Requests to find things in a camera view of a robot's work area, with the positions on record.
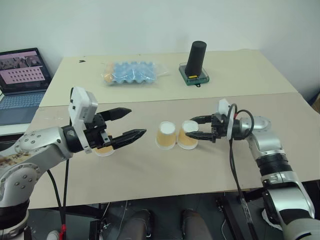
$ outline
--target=yellow paper cup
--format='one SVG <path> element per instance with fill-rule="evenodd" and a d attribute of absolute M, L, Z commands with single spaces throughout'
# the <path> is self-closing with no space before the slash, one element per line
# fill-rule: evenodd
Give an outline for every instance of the yellow paper cup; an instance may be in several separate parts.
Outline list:
<path fill-rule="evenodd" d="M 161 122 L 156 134 L 156 145 L 163 150 L 169 150 L 176 145 L 176 139 L 176 125 L 169 121 Z"/>
<path fill-rule="evenodd" d="M 186 133 L 196 132 L 199 130 L 199 125 L 196 121 L 186 120 L 182 123 L 178 135 L 178 145 L 186 150 L 194 149 L 198 145 L 198 140 L 188 137 Z"/>
<path fill-rule="evenodd" d="M 115 152 L 115 150 L 112 146 L 105 146 L 100 149 L 95 148 L 94 152 L 99 157 L 107 157 L 107 156 L 110 156 L 111 154 L 113 154 Z"/>

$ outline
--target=white wall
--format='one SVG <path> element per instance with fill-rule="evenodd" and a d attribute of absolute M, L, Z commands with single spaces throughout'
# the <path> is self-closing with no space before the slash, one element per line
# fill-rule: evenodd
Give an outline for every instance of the white wall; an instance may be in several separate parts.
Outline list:
<path fill-rule="evenodd" d="M 309 99 L 320 88 L 319 0 L 1 0 L 0 52 L 64 56 L 259 49 Z"/>

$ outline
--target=laptop screen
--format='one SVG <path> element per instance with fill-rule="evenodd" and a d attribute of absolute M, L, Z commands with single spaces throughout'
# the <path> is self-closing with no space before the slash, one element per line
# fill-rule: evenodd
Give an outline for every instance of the laptop screen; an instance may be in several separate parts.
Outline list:
<path fill-rule="evenodd" d="M 0 53 L 0 87 L 5 94 L 46 90 L 51 77 L 37 48 Z"/>

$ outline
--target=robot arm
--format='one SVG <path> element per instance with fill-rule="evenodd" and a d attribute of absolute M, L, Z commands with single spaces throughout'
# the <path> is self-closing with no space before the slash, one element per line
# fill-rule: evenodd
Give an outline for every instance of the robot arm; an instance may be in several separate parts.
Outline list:
<path fill-rule="evenodd" d="M 147 131 L 134 129 L 115 138 L 107 135 L 105 121 L 120 119 L 131 110 L 115 108 L 96 114 L 97 105 L 92 93 L 74 87 L 68 108 L 70 125 L 33 131 L 0 151 L 0 239 L 21 237 L 27 225 L 29 198 L 47 170 L 72 158 L 73 153 L 124 147 Z"/>
<path fill-rule="evenodd" d="M 243 140 L 251 128 L 250 118 L 233 119 L 223 99 L 216 114 L 194 117 L 199 124 L 211 123 L 211 132 L 190 132 L 186 135 L 198 140 L 215 142 L 221 137 Z M 315 218 L 314 205 L 297 174 L 288 164 L 286 153 L 278 137 L 271 131 L 271 122 L 255 116 L 251 134 L 246 137 L 249 149 L 261 173 L 265 191 L 262 194 L 269 220 L 281 225 L 286 240 L 320 239 L 320 221 Z"/>

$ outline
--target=upside-down cup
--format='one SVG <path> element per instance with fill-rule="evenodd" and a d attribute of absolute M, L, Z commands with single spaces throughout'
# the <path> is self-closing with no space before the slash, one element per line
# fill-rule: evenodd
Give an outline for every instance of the upside-down cup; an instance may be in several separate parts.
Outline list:
<path fill-rule="evenodd" d="M 161 122 L 156 134 L 156 145 L 163 150 L 169 150 L 176 145 L 176 139 L 176 125 L 169 121 Z"/>
<path fill-rule="evenodd" d="M 186 150 L 194 149 L 198 145 L 198 140 L 188 137 L 186 133 L 196 132 L 199 130 L 199 125 L 196 121 L 186 120 L 182 123 L 178 135 L 178 145 Z"/>

